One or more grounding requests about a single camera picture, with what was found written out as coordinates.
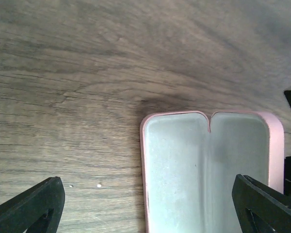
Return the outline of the pink glasses case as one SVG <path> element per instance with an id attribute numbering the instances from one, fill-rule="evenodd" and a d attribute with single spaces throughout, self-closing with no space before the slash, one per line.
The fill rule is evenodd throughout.
<path id="1" fill-rule="evenodd" d="M 284 190 L 284 130 L 271 113 L 151 114 L 140 146 L 148 233 L 239 233 L 238 174 Z"/>

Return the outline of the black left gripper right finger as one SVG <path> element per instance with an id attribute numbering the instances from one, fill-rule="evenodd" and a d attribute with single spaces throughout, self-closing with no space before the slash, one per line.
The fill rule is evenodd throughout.
<path id="1" fill-rule="evenodd" d="M 243 233 L 291 233 L 291 197 L 238 174 L 232 199 Z"/>

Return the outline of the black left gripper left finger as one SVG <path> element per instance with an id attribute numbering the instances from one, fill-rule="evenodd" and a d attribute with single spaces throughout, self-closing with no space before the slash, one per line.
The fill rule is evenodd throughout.
<path id="1" fill-rule="evenodd" d="M 0 205 L 0 233 L 55 233 L 65 204 L 60 177 L 49 177 Z"/>

